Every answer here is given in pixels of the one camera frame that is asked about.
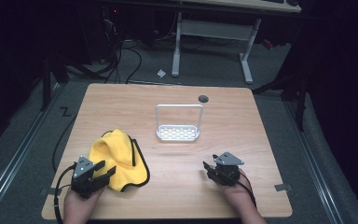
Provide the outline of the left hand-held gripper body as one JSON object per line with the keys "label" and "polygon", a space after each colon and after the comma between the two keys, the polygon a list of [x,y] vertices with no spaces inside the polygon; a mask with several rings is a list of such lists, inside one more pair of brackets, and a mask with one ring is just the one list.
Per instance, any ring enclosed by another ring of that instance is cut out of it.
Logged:
{"label": "left hand-held gripper body", "polygon": [[90,161],[84,156],[80,156],[71,180],[71,190],[80,197],[88,199],[95,191],[103,187],[97,187],[93,176],[95,173],[95,162]]}

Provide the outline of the white-legged wooden desk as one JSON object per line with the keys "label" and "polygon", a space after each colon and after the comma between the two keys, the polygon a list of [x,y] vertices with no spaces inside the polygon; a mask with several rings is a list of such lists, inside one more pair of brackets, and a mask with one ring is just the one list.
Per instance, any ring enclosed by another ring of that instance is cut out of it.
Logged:
{"label": "white-legged wooden desk", "polygon": [[[301,7],[298,4],[290,4],[289,0],[178,0],[180,7],[183,7],[185,3],[203,4],[206,6],[233,7],[234,9],[255,9],[261,12],[301,12]],[[175,49],[172,59],[172,76],[178,77],[180,74],[181,37],[183,35],[192,35],[246,41],[247,46],[245,47],[244,52],[239,54],[239,59],[245,82],[247,84],[252,84],[253,78],[248,64],[248,57],[255,42],[260,23],[260,18],[256,18],[253,25],[239,25],[213,21],[195,21],[192,19],[183,20],[182,13],[178,12],[176,21]]]}

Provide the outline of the yellow and grey cloth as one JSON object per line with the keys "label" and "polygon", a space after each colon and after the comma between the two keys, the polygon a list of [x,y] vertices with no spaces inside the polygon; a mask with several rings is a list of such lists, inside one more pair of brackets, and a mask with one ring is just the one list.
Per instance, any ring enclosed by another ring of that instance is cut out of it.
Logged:
{"label": "yellow and grey cloth", "polygon": [[116,168],[108,184],[116,191],[123,192],[129,186],[144,186],[150,179],[150,171],[137,141],[119,129],[106,132],[94,141],[89,160],[94,163],[105,161],[105,166],[94,173],[95,177]]}

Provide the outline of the black metal stand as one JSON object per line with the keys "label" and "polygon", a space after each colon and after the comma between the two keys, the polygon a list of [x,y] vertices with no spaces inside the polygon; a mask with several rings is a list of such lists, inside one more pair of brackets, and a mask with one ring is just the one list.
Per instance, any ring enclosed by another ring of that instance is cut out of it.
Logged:
{"label": "black metal stand", "polygon": [[279,77],[270,83],[252,90],[253,94],[260,94],[262,92],[282,89],[281,98],[283,101],[296,100],[295,122],[297,128],[303,132],[303,117],[306,109],[306,95],[308,87],[308,75],[291,75],[287,77]]}
{"label": "black metal stand", "polygon": [[51,77],[55,77],[56,81],[60,84],[66,84],[69,76],[66,72],[64,60],[59,54],[49,53],[43,61],[43,98],[41,110],[45,111],[51,101]]}

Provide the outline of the person's left hand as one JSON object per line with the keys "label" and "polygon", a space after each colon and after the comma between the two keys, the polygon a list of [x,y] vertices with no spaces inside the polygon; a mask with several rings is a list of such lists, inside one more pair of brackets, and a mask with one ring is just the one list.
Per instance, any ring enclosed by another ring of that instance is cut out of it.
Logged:
{"label": "person's left hand", "polygon": [[104,189],[99,189],[95,191],[88,199],[84,199],[76,192],[69,189],[64,198],[63,219],[65,217],[90,218],[103,192]]}

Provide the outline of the dark computer tower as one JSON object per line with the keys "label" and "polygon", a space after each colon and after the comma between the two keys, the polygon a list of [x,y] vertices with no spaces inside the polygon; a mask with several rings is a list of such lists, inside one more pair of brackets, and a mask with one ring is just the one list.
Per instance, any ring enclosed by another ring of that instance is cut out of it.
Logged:
{"label": "dark computer tower", "polygon": [[118,8],[102,6],[101,12],[103,33],[107,44],[107,52],[104,55],[104,60],[109,62],[113,59],[120,45]]}

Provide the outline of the person's right hand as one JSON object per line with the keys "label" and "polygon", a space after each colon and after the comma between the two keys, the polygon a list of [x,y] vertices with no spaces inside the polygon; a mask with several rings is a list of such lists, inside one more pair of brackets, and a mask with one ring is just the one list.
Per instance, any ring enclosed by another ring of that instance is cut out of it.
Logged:
{"label": "person's right hand", "polygon": [[223,193],[228,203],[233,206],[239,199],[249,200],[253,203],[250,195],[251,185],[247,179],[247,176],[243,170],[240,170],[240,178],[238,182],[231,186],[222,186],[220,184],[217,187]]}

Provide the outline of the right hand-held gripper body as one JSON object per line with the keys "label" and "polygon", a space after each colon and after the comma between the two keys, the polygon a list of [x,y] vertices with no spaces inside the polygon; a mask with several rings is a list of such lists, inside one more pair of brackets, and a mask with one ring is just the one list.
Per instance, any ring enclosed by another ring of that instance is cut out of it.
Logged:
{"label": "right hand-held gripper body", "polygon": [[214,167],[217,175],[215,182],[222,186],[233,186],[240,178],[239,166],[244,165],[244,161],[229,152],[218,157]]}

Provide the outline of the metal floor rail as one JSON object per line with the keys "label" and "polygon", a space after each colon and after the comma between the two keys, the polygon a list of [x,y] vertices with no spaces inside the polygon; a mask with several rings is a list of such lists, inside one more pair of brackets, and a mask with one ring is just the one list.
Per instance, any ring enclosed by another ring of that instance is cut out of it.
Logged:
{"label": "metal floor rail", "polygon": [[323,204],[325,213],[328,216],[331,224],[344,224],[341,214],[337,209],[336,202],[333,198],[332,192],[328,187],[323,173],[316,161],[311,150],[308,139],[303,131],[300,130],[296,122],[296,111],[292,103],[283,102],[286,112],[291,118],[291,123],[296,130],[296,135],[300,141],[301,148],[304,154],[305,162],[308,166],[310,176],[318,192],[319,198]]}
{"label": "metal floor rail", "polygon": [[43,105],[42,86],[37,86],[32,96],[12,117],[7,128],[0,137],[0,202],[16,176],[31,144],[51,105],[61,94],[64,84],[54,84],[50,89],[51,99]]}

